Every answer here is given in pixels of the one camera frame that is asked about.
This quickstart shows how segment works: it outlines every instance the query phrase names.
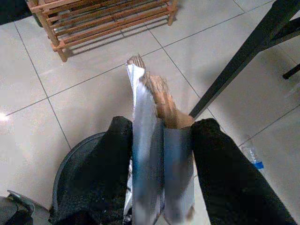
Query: white tile floor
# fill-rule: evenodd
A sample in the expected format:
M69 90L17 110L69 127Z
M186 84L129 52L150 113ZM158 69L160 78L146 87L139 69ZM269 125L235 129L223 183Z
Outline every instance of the white tile floor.
M106 131L115 115L132 118L124 63L135 53L166 77L177 106L190 112L272 3L180 1L172 27L157 20L73 47L67 63L33 17L0 26L0 195L11 189L50 206L70 148ZM267 180L300 223L300 73L281 77L300 63L299 46L296 37L257 55L198 119L216 118L239 146L251 137ZM195 183L189 224L209 224Z

